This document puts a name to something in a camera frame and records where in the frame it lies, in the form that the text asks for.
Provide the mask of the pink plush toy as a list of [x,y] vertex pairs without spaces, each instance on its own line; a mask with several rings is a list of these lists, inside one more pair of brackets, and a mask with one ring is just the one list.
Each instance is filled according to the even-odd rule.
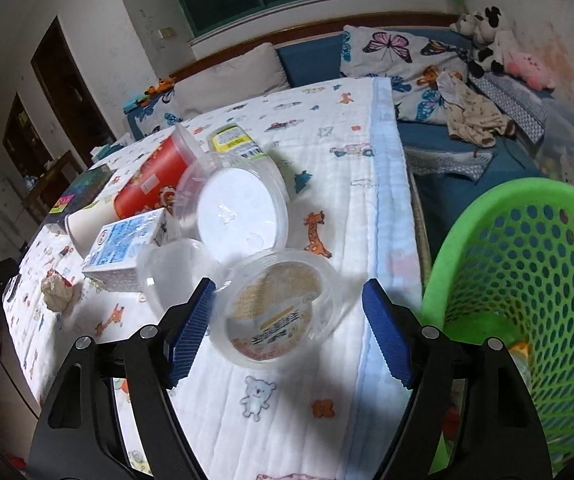
[[506,73],[521,79],[532,90],[554,90],[556,87],[552,71],[533,54],[509,50],[504,56],[504,67]]

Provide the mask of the green plastic mesh basket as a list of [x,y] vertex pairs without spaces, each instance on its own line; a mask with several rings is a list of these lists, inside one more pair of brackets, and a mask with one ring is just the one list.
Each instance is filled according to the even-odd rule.
[[451,227],[421,317],[453,340],[525,344],[529,390],[555,472],[574,457],[574,186],[497,185]]

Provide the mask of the white paper cup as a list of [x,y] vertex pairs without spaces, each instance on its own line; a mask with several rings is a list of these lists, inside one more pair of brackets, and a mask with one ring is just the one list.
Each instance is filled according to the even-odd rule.
[[118,220],[113,197],[85,206],[65,218],[65,229],[81,258],[86,258],[103,226]]

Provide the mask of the blue white milk carton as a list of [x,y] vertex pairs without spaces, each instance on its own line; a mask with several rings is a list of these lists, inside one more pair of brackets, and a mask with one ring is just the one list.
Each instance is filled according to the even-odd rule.
[[165,208],[106,224],[83,260],[82,274],[109,292],[138,292],[138,258],[180,236]]

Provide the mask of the grey beige pillow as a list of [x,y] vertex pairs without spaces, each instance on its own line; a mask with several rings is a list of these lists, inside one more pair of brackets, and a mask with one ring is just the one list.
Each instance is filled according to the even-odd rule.
[[183,79],[174,85],[173,102],[182,120],[257,96],[287,90],[290,84],[269,42]]

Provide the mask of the beige crumpled clothes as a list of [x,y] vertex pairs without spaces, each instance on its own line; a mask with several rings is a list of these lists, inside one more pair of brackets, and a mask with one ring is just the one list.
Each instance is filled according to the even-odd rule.
[[515,122],[486,96],[469,88],[455,72],[443,72],[436,84],[444,101],[447,131],[452,139],[477,148],[493,148],[498,136],[515,136]]

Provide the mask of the printed white table cloth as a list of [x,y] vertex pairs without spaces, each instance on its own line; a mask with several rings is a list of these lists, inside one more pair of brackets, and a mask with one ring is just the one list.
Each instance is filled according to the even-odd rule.
[[423,296],[391,84],[339,78],[116,154],[3,302],[41,404],[31,479],[370,479],[409,396],[361,305]]

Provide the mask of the red paper cup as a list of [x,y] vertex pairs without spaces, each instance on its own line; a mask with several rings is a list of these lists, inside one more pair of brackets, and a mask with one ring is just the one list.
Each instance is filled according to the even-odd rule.
[[203,151],[194,136],[180,124],[168,128],[165,134],[165,139],[146,157],[114,199],[119,219],[155,209],[173,214],[177,185]]

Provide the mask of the white paper ball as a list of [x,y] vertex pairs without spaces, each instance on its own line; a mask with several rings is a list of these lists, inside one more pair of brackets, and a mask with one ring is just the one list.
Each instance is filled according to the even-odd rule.
[[41,282],[41,292],[48,310],[62,313],[70,304],[74,289],[72,284],[55,270],[49,270]]

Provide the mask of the dark colourful box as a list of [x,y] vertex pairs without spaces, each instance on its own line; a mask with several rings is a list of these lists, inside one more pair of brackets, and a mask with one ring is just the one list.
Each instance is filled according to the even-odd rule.
[[94,202],[113,174],[114,172],[106,164],[80,174],[48,211],[43,222],[45,224],[57,223],[60,226],[64,226],[65,218],[68,214],[73,214]]

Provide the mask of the large clear plastic tub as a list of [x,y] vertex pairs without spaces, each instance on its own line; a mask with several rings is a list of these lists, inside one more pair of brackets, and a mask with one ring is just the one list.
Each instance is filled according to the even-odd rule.
[[176,185],[173,216],[182,235],[202,242],[222,266],[287,243],[283,193],[272,177],[237,155],[195,159]]

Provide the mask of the black white cow plush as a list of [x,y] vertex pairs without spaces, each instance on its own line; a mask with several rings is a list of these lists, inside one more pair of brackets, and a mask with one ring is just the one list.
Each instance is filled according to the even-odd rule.
[[450,29],[472,41],[468,68],[473,78],[488,72],[503,74],[511,53],[518,50],[514,25],[498,6],[462,14]]

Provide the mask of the clear plastic packaging bag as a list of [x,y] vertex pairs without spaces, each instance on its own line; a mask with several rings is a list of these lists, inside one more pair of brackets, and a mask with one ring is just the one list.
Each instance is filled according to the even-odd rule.
[[136,259],[136,275],[141,292],[157,315],[184,304],[203,278],[210,278],[217,287],[224,281],[223,266],[202,242],[190,238],[145,247]]

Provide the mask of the butterfly print pillow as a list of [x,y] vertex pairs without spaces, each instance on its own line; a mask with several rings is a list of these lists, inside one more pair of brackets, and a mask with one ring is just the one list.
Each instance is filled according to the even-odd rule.
[[340,74],[387,78],[401,122],[444,125],[438,78],[446,73],[465,81],[467,61],[466,49],[438,39],[398,30],[343,27]]

